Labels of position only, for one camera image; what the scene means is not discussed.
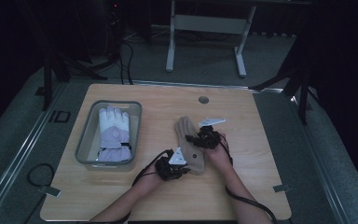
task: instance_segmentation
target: gray glove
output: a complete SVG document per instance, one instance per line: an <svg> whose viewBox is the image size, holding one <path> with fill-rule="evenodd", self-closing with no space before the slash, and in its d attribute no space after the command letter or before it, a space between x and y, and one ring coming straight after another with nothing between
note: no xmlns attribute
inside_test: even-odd
<svg viewBox="0 0 358 224"><path fill-rule="evenodd" d="M186 141L186 135L198 137L196 128L194 128L190 118L188 116L179 118L179 121L175 123L175 130L178 135L179 147L187 162L186 168L190 169L189 172L192 175L202 175L205 170L203 150Z"/></svg>

